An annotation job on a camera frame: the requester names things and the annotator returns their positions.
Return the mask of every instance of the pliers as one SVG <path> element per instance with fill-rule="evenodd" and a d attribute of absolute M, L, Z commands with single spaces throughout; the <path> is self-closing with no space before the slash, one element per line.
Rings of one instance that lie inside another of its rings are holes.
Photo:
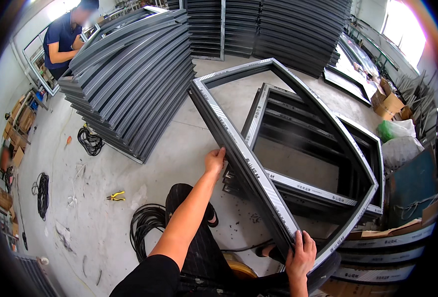
<path fill-rule="evenodd" d="M 117 195 L 120 195 L 120 194 L 123 194 L 123 193 L 125 193 L 125 191 L 120 191 L 120 192 L 117 192 L 117 193 L 115 193 L 115 194 L 112 194 L 112 195 L 110 195 L 110 196 L 108 196 L 107 197 L 107 200 L 112 200 L 112 201 L 120 201 L 120 200 L 123 200 L 123 201 L 125 201 L 125 198 L 115 198 L 115 196 L 117 196 Z"/>

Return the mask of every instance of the window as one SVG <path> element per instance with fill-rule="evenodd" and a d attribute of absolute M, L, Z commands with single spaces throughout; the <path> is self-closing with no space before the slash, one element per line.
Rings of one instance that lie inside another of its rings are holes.
<path fill-rule="evenodd" d="M 400 48 L 413 67 L 417 67 L 424 51 L 424 32 L 412 11 L 403 3 L 391 0 L 387 11 L 388 15 L 382 34 Z"/>
<path fill-rule="evenodd" d="M 48 8 L 48 17 L 50 21 L 54 21 L 61 15 L 70 11 L 77 5 L 79 5 L 80 0 L 55 0 L 53 3 L 49 5 Z"/>

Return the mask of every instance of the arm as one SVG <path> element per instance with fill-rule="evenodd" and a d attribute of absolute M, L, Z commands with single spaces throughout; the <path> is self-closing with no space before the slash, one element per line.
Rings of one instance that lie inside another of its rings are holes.
<path fill-rule="evenodd" d="M 296 232 L 295 255 L 292 249 L 288 251 L 287 261 L 285 263 L 288 281 L 290 282 L 291 297 L 307 297 L 308 281 L 306 274 L 313 268 L 316 258 L 316 244 L 310 235 L 303 231 L 303 238 L 300 231 Z"/>
<path fill-rule="evenodd" d="M 49 58 L 51 63 L 62 63 L 72 59 L 79 50 L 59 52 L 59 42 L 49 44 Z"/>
<path fill-rule="evenodd" d="M 73 48 L 74 50 L 80 50 L 80 48 L 82 47 L 82 45 L 84 45 L 84 42 L 82 42 L 82 41 L 80 40 L 80 35 L 77 35 L 77 37 L 76 37 L 75 40 L 73 41 L 72 48 Z"/>
<path fill-rule="evenodd" d="M 173 259 L 181 270 L 189 245 L 201 224 L 214 185 L 224 167 L 226 149 L 214 150 L 205 157 L 206 170 L 191 193 L 175 210 L 168 226 L 149 256 L 165 255 Z"/>

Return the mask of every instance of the person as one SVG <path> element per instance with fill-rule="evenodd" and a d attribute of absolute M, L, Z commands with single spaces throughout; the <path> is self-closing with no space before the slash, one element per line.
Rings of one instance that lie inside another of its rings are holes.
<path fill-rule="evenodd" d="M 206 155 L 206 169 L 194 187 L 175 184 L 171 188 L 165 205 L 166 229 L 150 255 L 113 289 L 111 297 L 257 296 L 277 286 L 285 286 L 285 295 L 308 296 L 307 273 L 315 262 L 316 244 L 306 231 L 296 233 L 294 253 L 288 253 L 287 279 L 282 273 L 238 280 L 228 266 L 209 229 L 219 222 L 209 200 L 225 154 L 221 148 Z M 274 250 L 265 247 L 261 256 Z"/>
<path fill-rule="evenodd" d="M 70 60 L 84 44 L 80 39 L 82 26 L 98 8 L 98 0 L 81 0 L 48 26 L 43 42 L 44 65 L 55 80 L 68 70 Z"/>

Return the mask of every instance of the white plastic bag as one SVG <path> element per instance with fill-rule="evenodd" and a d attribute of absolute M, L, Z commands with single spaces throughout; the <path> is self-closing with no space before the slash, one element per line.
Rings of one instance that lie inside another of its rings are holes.
<path fill-rule="evenodd" d="M 405 121 L 382 121 L 377 126 L 377 134 L 383 142 L 399 137 L 415 137 L 414 123 L 411 119 Z"/>
<path fill-rule="evenodd" d="M 423 150 L 424 147 L 415 137 L 391 139 L 382 145 L 384 166 L 388 169 L 396 170 L 415 158 Z"/>

